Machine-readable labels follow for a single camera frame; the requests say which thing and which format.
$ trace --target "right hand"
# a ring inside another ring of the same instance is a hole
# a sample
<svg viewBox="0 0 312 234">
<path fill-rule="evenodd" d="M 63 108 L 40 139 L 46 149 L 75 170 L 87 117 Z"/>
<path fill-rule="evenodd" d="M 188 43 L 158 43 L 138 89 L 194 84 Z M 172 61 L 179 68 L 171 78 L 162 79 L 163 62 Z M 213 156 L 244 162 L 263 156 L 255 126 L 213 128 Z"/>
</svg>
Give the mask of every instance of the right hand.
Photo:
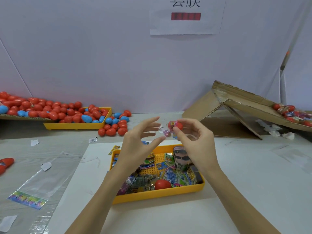
<svg viewBox="0 0 312 234">
<path fill-rule="evenodd" d="M 178 122 L 183 124 L 183 131 L 174 127 L 174 133 L 199 171 L 206 177 L 220 170 L 213 132 L 195 119 L 178 119 Z M 190 140 L 185 134 L 193 135 L 197 139 Z"/>
</svg>

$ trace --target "table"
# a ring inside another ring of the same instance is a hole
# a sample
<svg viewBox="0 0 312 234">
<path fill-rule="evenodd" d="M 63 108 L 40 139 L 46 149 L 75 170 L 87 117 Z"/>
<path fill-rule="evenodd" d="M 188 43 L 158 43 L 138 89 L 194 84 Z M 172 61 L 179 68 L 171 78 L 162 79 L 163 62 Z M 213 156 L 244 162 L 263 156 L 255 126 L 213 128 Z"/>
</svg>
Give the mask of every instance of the table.
<svg viewBox="0 0 312 234">
<path fill-rule="evenodd" d="M 171 120 L 181 118 L 182 113 L 133 114 L 128 129 L 146 118 L 160 116 L 165 125 Z M 99 137 L 96 130 L 46 130 L 38 121 L 0 120 L 0 156 L 15 158 L 15 164 L 0 176 L 0 218 L 18 215 L 8 234 L 42 234 L 57 207 L 71 177 L 54 193 L 40 210 L 7 200 L 26 180 L 40 170 L 40 165 L 60 156 L 62 151 L 75 157 L 82 157 L 89 145 L 88 140 L 98 137 L 94 143 L 122 142 L 119 135 Z M 39 144 L 31 147 L 30 141 L 39 139 Z M 71 166 L 78 166 L 73 159 Z"/>
<path fill-rule="evenodd" d="M 178 141 L 164 141 L 176 144 Z M 282 234 L 310 233 L 312 177 L 271 152 L 284 144 L 309 155 L 310 142 L 296 136 L 261 140 L 215 138 L 222 170 L 246 199 Z M 109 170 L 109 151 L 121 143 L 91 144 L 84 154 L 46 234 L 62 234 L 85 207 Z M 238 231 L 209 184 L 197 193 L 117 204 L 102 233 L 236 233 Z"/>
</svg>

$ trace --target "hand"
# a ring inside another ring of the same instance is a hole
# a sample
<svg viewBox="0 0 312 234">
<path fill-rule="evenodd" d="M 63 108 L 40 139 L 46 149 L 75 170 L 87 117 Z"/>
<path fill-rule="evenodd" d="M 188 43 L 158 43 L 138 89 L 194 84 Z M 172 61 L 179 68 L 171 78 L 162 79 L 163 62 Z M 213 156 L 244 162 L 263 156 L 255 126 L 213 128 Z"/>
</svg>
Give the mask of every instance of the hand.
<svg viewBox="0 0 312 234">
<path fill-rule="evenodd" d="M 183 131 L 177 127 L 173 130 L 199 171 L 204 176 L 209 176 L 211 172 L 220 169 L 213 132 L 195 119 L 178 119 L 178 122 L 183 124 Z M 190 140 L 185 134 L 193 135 L 197 139 Z"/>
<path fill-rule="evenodd" d="M 141 138 L 155 136 L 156 133 L 149 131 L 158 131 L 160 123 L 156 121 L 159 117 L 154 117 L 142 121 L 132 130 L 124 135 L 121 151 L 114 169 L 122 169 L 126 176 L 129 176 L 142 164 L 147 156 L 166 139 L 165 136 L 154 139 L 150 144 L 143 144 Z"/>
</svg>

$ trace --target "yellow tray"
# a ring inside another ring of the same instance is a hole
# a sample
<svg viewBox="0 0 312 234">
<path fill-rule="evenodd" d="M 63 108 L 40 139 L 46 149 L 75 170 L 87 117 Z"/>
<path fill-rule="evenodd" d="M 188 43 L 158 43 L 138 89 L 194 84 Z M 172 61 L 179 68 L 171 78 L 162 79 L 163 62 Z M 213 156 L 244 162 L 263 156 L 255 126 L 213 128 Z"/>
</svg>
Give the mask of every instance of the yellow tray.
<svg viewBox="0 0 312 234">
<path fill-rule="evenodd" d="M 172 153 L 174 147 L 177 145 L 181 145 L 181 144 L 158 146 L 156 149 L 154 149 L 153 152 L 155 153 L 155 163 L 160 163 L 164 161 L 164 154 L 158 154 L 158 153 Z M 115 154 L 119 154 L 119 152 L 120 150 L 113 151 L 110 170 L 113 168 Z M 157 174 L 159 176 L 159 172 L 163 170 L 158 170 L 157 167 L 153 167 L 153 168 L 142 170 L 141 174 Z M 126 194 L 126 195 L 117 195 L 113 201 L 113 204 L 201 191 L 205 185 L 205 179 L 203 177 L 202 179 L 204 181 L 203 184 L 180 186 L 180 187 L 173 187 L 173 188 L 153 190 L 153 191 L 144 191 L 144 192 L 132 193 L 132 194 Z"/>
<path fill-rule="evenodd" d="M 112 108 L 99 108 L 108 110 L 108 114 L 102 123 L 56 123 L 55 121 L 44 122 L 44 126 L 48 130 L 87 130 L 87 129 L 100 129 L 105 125 L 105 120 L 112 114 Z"/>
</svg>

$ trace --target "clear plastic bag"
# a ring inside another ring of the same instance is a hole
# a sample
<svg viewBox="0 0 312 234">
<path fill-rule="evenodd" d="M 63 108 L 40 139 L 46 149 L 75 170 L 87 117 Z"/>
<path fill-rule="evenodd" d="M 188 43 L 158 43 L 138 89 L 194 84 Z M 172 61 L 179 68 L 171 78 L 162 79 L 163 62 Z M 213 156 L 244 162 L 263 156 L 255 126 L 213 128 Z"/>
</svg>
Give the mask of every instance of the clear plastic bag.
<svg viewBox="0 0 312 234">
<path fill-rule="evenodd" d="M 68 164 L 80 159 L 80 157 L 57 157 L 53 159 L 50 169 L 46 171 L 40 169 L 8 199 L 35 209 L 41 209 L 68 177 L 75 172 L 76 166 L 68 167 Z"/>
</svg>

